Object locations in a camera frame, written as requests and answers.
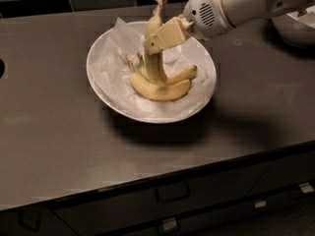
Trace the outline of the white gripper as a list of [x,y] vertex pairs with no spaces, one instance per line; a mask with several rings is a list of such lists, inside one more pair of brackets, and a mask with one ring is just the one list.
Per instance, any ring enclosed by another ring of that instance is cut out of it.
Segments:
[[189,0],[183,15],[185,18],[171,18],[145,38],[144,48],[148,54],[158,54],[180,45],[191,34],[195,38],[211,39],[234,29],[225,14],[222,0]]

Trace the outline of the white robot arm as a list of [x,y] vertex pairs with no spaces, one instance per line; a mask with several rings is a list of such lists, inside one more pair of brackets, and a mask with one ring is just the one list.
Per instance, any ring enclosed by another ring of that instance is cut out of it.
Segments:
[[310,7],[315,0],[188,0],[183,12],[145,38],[149,54],[180,45],[191,36],[211,39],[252,20],[271,19]]

